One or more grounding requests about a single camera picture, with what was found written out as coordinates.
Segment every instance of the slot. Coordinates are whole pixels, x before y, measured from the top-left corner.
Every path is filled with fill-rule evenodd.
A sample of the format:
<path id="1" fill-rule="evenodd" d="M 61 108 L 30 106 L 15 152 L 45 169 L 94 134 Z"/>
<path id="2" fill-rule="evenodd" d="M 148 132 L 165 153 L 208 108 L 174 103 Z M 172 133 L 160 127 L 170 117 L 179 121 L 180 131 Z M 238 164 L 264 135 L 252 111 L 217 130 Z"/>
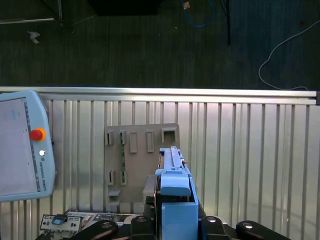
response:
<path id="1" fill-rule="evenodd" d="M 146 132 L 146 151 L 153 153 L 155 151 L 155 133 L 154 131 Z"/>
<path id="2" fill-rule="evenodd" d="M 115 171 L 109 171 L 109 179 L 108 179 L 108 185 L 114 185 L 115 184 Z"/>
<path id="3" fill-rule="evenodd" d="M 175 127 L 162 128 L 161 140 L 165 147 L 175 145 L 177 142 L 177 129 Z"/>
<path id="4" fill-rule="evenodd" d="M 125 130 L 120 132 L 120 142 L 122 145 L 125 145 L 127 143 L 126 136 L 127 136 L 127 134 L 126 134 Z"/>
<path id="5" fill-rule="evenodd" d="M 130 153 L 136 154 L 138 152 L 138 136 L 137 132 L 130 132 Z"/>
<path id="6" fill-rule="evenodd" d="M 105 136 L 105 144 L 111 146 L 114 144 L 114 132 L 108 131 Z"/>
<path id="7" fill-rule="evenodd" d="M 121 185 L 127 184 L 127 171 L 121 172 Z"/>

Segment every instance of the red emergency stop button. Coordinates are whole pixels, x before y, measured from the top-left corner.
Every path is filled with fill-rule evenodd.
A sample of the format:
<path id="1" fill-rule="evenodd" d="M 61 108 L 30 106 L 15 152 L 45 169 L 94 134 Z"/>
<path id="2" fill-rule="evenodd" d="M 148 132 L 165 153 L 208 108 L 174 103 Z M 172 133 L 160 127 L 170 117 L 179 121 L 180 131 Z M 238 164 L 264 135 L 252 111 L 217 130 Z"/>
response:
<path id="1" fill-rule="evenodd" d="M 36 128 L 36 129 L 30 131 L 29 136 L 32 141 L 39 142 L 39 141 L 43 141 L 45 139 L 46 132 L 42 128 Z"/>

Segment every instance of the black stand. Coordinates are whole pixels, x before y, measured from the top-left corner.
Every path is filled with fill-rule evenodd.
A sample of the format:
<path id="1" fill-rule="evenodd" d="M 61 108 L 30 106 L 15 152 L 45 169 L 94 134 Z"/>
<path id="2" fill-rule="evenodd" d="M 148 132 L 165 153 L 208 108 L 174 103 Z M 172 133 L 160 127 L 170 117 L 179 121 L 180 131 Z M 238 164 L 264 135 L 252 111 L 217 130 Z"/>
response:
<path id="1" fill-rule="evenodd" d="M 228 34 L 228 45 L 231 45 L 231 29 L 230 29 L 230 0 L 226 0 L 225 2 L 226 8 L 226 28 Z"/>

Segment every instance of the metal bolt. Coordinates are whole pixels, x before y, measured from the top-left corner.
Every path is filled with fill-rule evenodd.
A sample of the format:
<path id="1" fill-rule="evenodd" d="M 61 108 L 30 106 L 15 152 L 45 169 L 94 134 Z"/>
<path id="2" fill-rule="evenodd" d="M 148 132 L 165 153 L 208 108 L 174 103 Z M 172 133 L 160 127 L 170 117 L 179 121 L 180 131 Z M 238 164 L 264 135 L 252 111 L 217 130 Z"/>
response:
<path id="1" fill-rule="evenodd" d="M 102 224 L 102 227 L 103 227 L 104 229 L 108 229 L 108 228 L 111 228 L 112 225 L 111 225 L 109 222 L 105 222 L 104 224 Z"/>
<path id="2" fill-rule="evenodd" d="M 137 222 L 140 222 L 140 223 L 145 222 L 145 221 L 146 221 L 146 219 L 143 216 L 140 216 L 137 219 Z"/>
<path id="3" fill-rule="evenodd" d="M 210 223 L 215 223 L 216 222 L 216 219 L 212 216 L 209 216 L 207 219 L 207 221 L 209 221 Z"/>
<path id="4" fill-rule="evenodd" d="M 250 223 L 248 223 L 248 222 L 244 222 L 243 224 L 242 224 L 246 229 L 252 229 L 254 226 L 252 226 Z"/>

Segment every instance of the small paper scrap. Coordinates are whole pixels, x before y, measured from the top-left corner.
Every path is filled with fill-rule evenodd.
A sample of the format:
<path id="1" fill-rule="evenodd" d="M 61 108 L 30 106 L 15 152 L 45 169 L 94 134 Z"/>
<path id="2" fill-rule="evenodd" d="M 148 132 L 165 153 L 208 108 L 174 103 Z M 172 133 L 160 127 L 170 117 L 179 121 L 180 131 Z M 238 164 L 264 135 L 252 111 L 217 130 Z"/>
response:
<path id="1" fill-rule="evenodd" d="M 183 9 L 186 10 L 186 9 L 189 9 L 190 8 L 190 4 L 188 1 L 184 2 L 183 3 Z"/>
<path id="2" fill-rule="evenodd" d="M 35 44 L 39 44 L 39 41 L 36 38 L 40 36 L 40 33 L 36 31 L 28 31 L 28 33 L 30 34 L 31 41 Z"/>

